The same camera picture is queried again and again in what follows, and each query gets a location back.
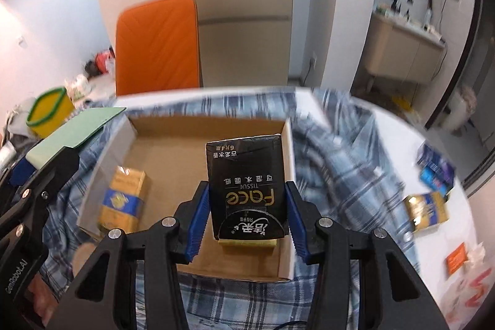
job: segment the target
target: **open cardboard box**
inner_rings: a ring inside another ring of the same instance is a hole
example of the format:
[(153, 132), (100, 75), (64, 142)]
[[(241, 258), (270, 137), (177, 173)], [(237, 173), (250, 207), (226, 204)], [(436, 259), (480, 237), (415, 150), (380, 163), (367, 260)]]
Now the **open cardboard box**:
[[(77, 221), (95, 239), (101, 239), (98, 213), (118, 165), (142, 169), (151, 179), (139, 230), (172, 216), (181, 202), (192, 199), (199, 182), (208, 180), (205, 146), (210, 141), (280, 133), (285, 181), (295, 180), (289, 121), (206, 116), (121, 119), (95, 166)], [(278, 240), (272, 253), (253, 253), (252, 248), (235, 251), (222, 248), (213, 237), (210, 217), (198, 255), (189, 265), (177, 268), (200, 276), (286, 281), (294, 277), (294, 260), (290, 234)]]

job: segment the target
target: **orange chair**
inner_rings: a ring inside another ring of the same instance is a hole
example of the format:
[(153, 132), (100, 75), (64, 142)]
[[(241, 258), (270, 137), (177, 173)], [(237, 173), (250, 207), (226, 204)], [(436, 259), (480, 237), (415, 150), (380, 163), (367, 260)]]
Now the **orange chair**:
[(153, 0), (125, 10), (117, 21), (118, 96), (200, 87), (194, 0)]

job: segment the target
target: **orange label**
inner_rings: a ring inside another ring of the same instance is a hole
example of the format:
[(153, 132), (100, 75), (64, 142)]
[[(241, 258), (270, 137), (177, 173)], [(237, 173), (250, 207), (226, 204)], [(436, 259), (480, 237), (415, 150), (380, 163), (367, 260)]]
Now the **orange label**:
[(449, 270), (449, 275), (454, 274), (467, 260), (466, 246), (461, 243), (459, 247), (454, 250), (449, 256), (447, 256), (447, 269)]

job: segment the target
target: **yellow container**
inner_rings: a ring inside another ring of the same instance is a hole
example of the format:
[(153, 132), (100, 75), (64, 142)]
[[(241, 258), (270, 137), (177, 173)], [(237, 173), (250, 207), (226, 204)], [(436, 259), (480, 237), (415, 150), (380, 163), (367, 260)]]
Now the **yellow container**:
[(74, 105), (63, 87), (43, 93), (29, 111), (26, 125), (42, 139), (50, 136), (64, 123)]

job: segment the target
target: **small box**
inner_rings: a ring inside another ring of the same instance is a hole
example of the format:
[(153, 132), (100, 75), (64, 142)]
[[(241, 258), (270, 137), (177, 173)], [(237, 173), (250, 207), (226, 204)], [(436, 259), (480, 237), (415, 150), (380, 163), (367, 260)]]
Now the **small box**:
[(430, 167), (426, 166), (421, 170), (419, 179), (433, 191), (440, 192), (445, 201), (448, 201), (452, 187), (442, 181)]
[(454, 166), (426, 143), (419, 148), (417, 164), (435, 173), (436, 178), (445, 184), (446, 194), (452, 190), (455, 179)]
[(289, 233), (281, 135), (206, 144), (215, 239), (268, 240)]
[(459, 270), (466, 261), (466, 245), (464, 244), (464, 242), (462, 242), (461, 245), (459, 245), (456, 250), (454, 250), (449, 256), (447, 256), (445, 260), (449, 276)]
[(407, 196), (404, 204), (415, 231), (444, 223), (449, 219), (444, 198), (439, 192)]
[(126, 234), (138, 229), (149, 178), (138, 169), (117, 167), (101, 205), (98, 227), (102, 234), (121, 228)]

